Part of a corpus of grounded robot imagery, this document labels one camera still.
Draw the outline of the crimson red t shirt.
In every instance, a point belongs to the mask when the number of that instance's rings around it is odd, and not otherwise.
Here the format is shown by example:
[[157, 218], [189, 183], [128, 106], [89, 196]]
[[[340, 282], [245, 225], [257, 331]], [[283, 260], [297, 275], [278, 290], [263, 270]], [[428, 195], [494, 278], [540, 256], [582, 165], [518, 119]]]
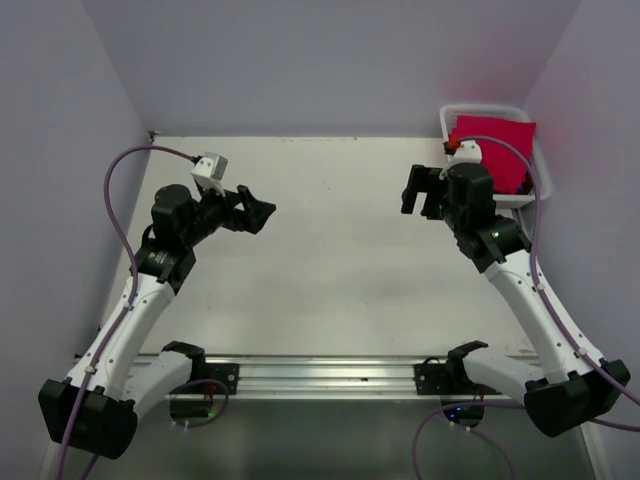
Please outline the crimson red t shirt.
[[[534, 122], [460, 115], [452, 128], [452, 134], [456, 138], [492, 137], [515, 148], [530, 160], [535, 130]], [[481, 164], [486, 167], [494, 180], [494, 191], [499, 194], [520, 194], [528, 176], [524, 164], [506, 147], [487, 140], [477, 140], [476, 143], [482, 152]]]

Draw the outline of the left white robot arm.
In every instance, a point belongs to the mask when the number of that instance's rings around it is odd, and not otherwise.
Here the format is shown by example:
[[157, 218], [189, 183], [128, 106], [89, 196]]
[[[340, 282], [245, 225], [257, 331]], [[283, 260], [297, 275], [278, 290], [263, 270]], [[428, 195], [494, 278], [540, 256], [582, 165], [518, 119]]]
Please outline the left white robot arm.
[[196, 263], [194, 248], [224, 228], [257, 234], [275, 212], [240, 185], [194, 199], [179, 184], [159, 189], [135, 254], [135, 268], [111, 316], [62, 381], [48, 380], [38, 402], [52, 441], [109, 459], [130, 445], [139, 421], [166, 395], [193, 393], [208, 379], [203, 348], [172, 341], [141, 373], [134, 360]]

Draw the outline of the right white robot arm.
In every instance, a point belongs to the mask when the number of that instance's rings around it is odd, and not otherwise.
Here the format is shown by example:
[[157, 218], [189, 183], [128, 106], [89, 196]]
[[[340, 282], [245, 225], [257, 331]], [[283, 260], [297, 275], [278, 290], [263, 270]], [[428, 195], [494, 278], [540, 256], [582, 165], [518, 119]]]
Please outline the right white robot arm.
[[412, 166], [401, 211], [441, 220], [460, 252], [501, 294], [538, 356], [533, 366], [475, 340], [451, 349], [441, 365], [423, 362], [417, 377], [441, 388], [471, 392], [486, 386], [522, 405], [546, 436], [557, 437], [609, 412], [631, 379], [621, 360], [608, 360], [568, 315], [533, 257], [520, 226], [496, 212], [493, 179], [475, 163], [449, 170]]

